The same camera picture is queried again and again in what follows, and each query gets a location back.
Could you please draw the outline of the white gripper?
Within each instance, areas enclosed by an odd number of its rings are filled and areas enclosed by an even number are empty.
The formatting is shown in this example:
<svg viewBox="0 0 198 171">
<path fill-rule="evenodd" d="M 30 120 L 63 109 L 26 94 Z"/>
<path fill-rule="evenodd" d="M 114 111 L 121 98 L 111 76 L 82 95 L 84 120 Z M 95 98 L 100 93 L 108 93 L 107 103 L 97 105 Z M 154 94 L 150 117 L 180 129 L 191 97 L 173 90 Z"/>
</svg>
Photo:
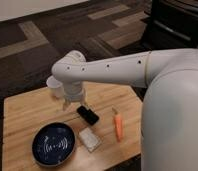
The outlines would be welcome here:
<svg viewBox="0 0 198 171">
<path fill-rule="evenodd" d="M 83 102 L 85 99 L 85 89 L 82 82 L 64 83 L 64 103 L 63 111 L 67 110 L 71 102 Z"/>
</svg>

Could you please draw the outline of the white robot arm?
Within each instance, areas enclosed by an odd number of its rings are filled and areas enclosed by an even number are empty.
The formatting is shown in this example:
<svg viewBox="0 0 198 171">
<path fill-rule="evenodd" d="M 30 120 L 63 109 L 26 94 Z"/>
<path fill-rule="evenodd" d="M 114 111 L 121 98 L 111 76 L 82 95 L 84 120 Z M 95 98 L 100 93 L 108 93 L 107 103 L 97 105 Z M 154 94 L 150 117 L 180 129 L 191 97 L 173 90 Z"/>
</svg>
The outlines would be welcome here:
<svg viewBox="0 0 198 171">
<path fill-rule="evenodd" d="M 52 66 L 65 98 L 78 100 L 82 83 L 142 87 L 142 171 L 198 171 L 198 49 L 151 50 L 88 62 L 73 50 Z"/>
</svg>

